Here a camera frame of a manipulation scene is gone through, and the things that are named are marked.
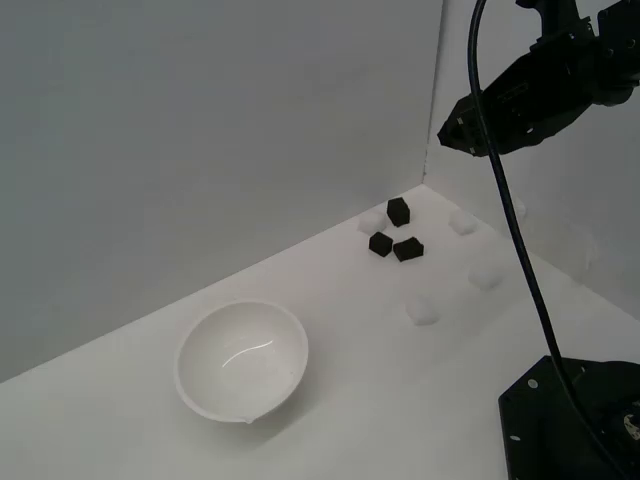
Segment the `white bowl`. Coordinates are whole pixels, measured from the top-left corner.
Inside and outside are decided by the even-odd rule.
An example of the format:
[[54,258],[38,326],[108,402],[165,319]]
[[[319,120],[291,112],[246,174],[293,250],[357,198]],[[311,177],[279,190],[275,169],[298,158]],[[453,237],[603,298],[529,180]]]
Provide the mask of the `white bowl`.
[[251,423],[284,402],[307,366],[298,319],[262,301],[224,305],[186,335],[174,365],[184,403],[219,422]]

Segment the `black mounting plate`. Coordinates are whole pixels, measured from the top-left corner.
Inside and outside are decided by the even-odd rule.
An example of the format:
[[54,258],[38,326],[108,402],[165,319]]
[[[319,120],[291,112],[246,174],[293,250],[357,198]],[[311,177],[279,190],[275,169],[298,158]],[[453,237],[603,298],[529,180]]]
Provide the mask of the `black mounting plate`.
[[[630,412],[640,405],[640,366],[570,358],[563,363],[590,417],[607,431],[609,446],[633,472],[631,478],[640,478],[640,440],[620,429],[625,416],[633,418]],[[618,478],[578,422],[551,357],[543,357],[520,377],[498,404],[511,480]]]

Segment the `white backdrop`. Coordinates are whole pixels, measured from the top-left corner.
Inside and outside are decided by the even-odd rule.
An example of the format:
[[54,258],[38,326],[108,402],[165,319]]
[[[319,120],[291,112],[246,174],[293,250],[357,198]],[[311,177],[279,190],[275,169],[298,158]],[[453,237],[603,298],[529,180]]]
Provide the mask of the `white backdrop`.
[[441,1],[0,16],[0,381],[422,181]]
[[[581,16],[613,0],[579,0]],[[439,146],[436,133],[469,93],[466,42],[474,0],[445,0],[425,183],[494,226],[503,214],[487,159]],[[513,0],[491,0],[480,30],[486,86],[540,36],[540,17]],[[536,251],[640,318],[640,91],[615,108],[591,107],[542,145],[504,157],[513,190],[528,208],[525,237]],[[591,259],[587,270],[586,264]]]

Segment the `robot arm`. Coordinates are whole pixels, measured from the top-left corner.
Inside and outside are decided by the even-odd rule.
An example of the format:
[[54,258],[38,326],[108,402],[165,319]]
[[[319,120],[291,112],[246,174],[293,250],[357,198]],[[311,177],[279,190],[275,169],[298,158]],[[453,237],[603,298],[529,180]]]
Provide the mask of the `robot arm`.
[[[542,17],[542,37],[482,93],[501,154],[538,145],[592,104],[626,102],[640,85],[640,0],[622,0],[580,19],[575,0],[517,0]],[[438,133],[444,146],[487,155],[471,96],[458,101]]]

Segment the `black cable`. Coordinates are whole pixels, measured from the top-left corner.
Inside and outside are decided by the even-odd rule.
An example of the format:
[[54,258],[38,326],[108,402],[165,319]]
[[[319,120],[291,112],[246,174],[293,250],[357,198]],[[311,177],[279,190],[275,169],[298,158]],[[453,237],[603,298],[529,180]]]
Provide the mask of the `black cable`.
[[507,179],[504,174],[504,169],[502,168],[500,155],[498,154],[498,149],[495,142],[493,141],[493,137],[491,136],[489,130],[489,125],[486,119],[486,112],[482,103],[482,89],[480,88],[477,58],[478,32],[480,30],[480,21],[482,19],[482,13],[484,11],[486,3],[487,0],[477,0],[476,6],[473,10],[473,17],[471,18],[471,28],[469,30],[469,44],[467,47],[467,62],[469,67],[471,97],[473,98],[477,120],[480,124],[482,140],[487,145],[487,150],[489,152],[489,159],[491,160],[491,167],[493,168],[493,174],[498,185],[498,192],[500,193],[500,199],[502,200],[502,208],[504,209],[504,213],[507,219],[507,225],[509,226],[511,238],[513,239],[513,244],[515,246],[516,253],[518,254],[518,259],[520,260],[520,265],[522,266],[524,276],[527,280],[527,285],[529,286],[531,297],[533,298],[536,310],[538,311],[538,316],[540,317],[540,323],[542,325],[544,337],[547,341],[549,352],[551,353],[551,360],[553,362],[556,374],[558,375],[558,379],[562,384],[562,388],[564,389],[577,417],[580,419],[580,422],[587,430],[589,436],[593,440],[593,443],[595,444],[600,454],[604,457],[607,463],[611,465],[613,470],[615,470],[620,478],[627,480],[631,478],[631,475],[626,472],[625,468],[620,465],[620,462],[615,458],[615,456],[605,445],[605,441],[602,438],[604,436],[604,432],[599,433],[599,431],[593,425],[592,421],[589,419],[584,406],[578,399],[576,391],[573,387],[573,383],[569,378],[569,375],[567,375],[567,372],[565,371],[562,364],[562,355],[560,354],[558,342],[556,341],[553,326],[551,325],[549,312],[547,311],[547,306],[544,303],[542,292],[540,291],[540,287],[538,286],[536,274],[533,271],[533,267],[531,266],[531,261],[529,260],[529,254],[527,253],[527,248],[524,244],[522,233],[520,233],[518,219],[513,208],[511,193],[509,192]]

